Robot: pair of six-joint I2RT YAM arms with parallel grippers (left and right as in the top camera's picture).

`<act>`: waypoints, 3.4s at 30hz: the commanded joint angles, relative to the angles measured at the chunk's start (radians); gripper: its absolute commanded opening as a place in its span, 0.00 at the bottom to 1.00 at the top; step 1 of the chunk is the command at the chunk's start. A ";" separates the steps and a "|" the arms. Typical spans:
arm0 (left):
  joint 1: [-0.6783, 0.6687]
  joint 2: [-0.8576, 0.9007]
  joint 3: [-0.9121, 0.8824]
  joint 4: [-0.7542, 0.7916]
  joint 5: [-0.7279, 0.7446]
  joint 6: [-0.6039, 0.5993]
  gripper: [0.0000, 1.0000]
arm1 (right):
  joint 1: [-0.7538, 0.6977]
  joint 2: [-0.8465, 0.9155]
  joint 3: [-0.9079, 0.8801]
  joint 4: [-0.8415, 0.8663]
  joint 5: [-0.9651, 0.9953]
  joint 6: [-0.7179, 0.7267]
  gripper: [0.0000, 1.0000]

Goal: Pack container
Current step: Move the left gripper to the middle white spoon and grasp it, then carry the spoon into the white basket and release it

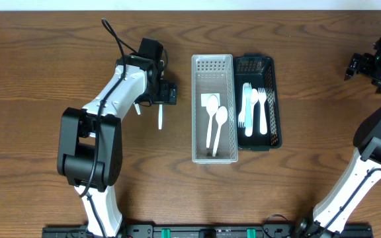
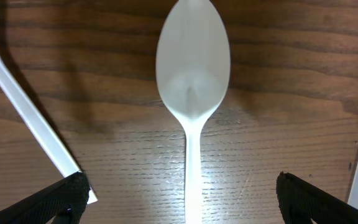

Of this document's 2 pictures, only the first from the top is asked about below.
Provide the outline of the white plastic fork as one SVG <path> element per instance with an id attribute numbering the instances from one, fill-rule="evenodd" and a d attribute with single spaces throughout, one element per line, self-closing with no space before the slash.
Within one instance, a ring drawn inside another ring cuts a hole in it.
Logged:
<path id="1" fill-rule="evenodd" d="M 264 88 L 258 88 L 258 98 L 260 103 L 259 131 L 261 134 L 266 135 L 267 134 L 267 119 L 266 119 L 266 112 L 265 112 L 265 103 L 267 100 L 267 93 Z"/>
<path id="2" fill-rule="evenodd" d="M 245 111 L 246 111 L 245 95 L 242 95 L 242 98 L 241 98 L 241 111 L 238 114 L 238 127 L 239 128 L 244 128 L 245 127 Z"/>
<path id="3" fill-rule="evenodd" d="M 250 83 L 245 83 L 243 85 L 243 94 L 245 95 L 245 127 L 252 127 L 251 122 L 251 109 L 250 109 L 250 99 L 252 95 L 252 86 Z"/>

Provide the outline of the white plastic spoon horizontal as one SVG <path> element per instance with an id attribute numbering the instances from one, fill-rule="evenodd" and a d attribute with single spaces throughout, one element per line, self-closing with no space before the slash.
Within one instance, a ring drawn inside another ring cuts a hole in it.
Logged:
<path id="1" fill-rule="evenodd" d="M 220 134 L 221 134 L 221 129 L 222 125 L 227 121 L 228 119 L 228 110 L 225 106 L 219 107 L 217 113 L 216 113 L 216 122 L 218 124 L 218 129 L 216 132 L 216 137 L 214 140 L 214 146 L 213 146 L 213 151 L 212 151 L 212 156 L 215 157 L 217 154 L 218 150 L 218 144 L 220 142 Z"/>

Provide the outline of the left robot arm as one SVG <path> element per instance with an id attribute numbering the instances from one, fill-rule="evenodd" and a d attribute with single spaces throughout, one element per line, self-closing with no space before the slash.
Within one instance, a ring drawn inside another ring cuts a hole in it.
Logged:
<path id="1" fill-rule="evenodd" d="M 122 121 L 142 102 L 177 103 L 177 85 L 163 79 L 167 60 L 160 42 L 143 38 L 138 51 L 117 59 L 112 79 L 97 97 L 63 112 L 57 170 L 79 193 L 88 224 L 55 231 L 55 237 L 118 237 L 122 214 L 114 184 L 122 167 Z"/>

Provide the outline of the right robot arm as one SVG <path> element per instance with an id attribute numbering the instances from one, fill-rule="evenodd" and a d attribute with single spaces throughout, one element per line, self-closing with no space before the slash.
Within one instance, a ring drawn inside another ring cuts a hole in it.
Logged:
<path id="1" fill-rule="evenodd" d="M 345 78 L 365 75 L 381 92 L 381 36 L 375 54 L 354 54 Z M 381 179 L 381 107 L 365 119 L 353 138 L 352 159 L 330 193 L 292 229 L 291 237 L 372 237 L 369 225 L 347 220 Z"/>

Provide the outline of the white plastic spoon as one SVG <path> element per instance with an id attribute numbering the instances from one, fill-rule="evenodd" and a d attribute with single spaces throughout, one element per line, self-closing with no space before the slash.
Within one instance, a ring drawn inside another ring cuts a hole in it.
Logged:
<path id="1" fill-rule="evenodd" d="M 250 119 L 250 124 L 245 127 L 245 136 L 246 137 L 251 137 L 253 134 L 253 111 L 255 104 L 258 102 L 258 91 L 257 89 L 252 89 L 251 96 L 249 97 L 248 103 L 249 103 L 249 119 Z"/>
<path id="2" fill-rule="evenodd" d="M 218 98 L 216 95 L 210 95 L 206 103 L 206 111 L 209 115 L 207 135 L 206 135 L 206 148 L 210 148 L 211 134 L 212 134 L 212 119 L 219 107 Z"/>
<path id="3" fill-rule="evenodd" d="M 158 111 L 158 130 L 162 130 L 163 127 L 163 105 L 159 105 Z"/>
<path id="4" fill-rule="evenodd" d="M 140 105 L 138 103 L 134 103 L 134 107 L 136 109 L 137 115 L 141 114 Z"/>

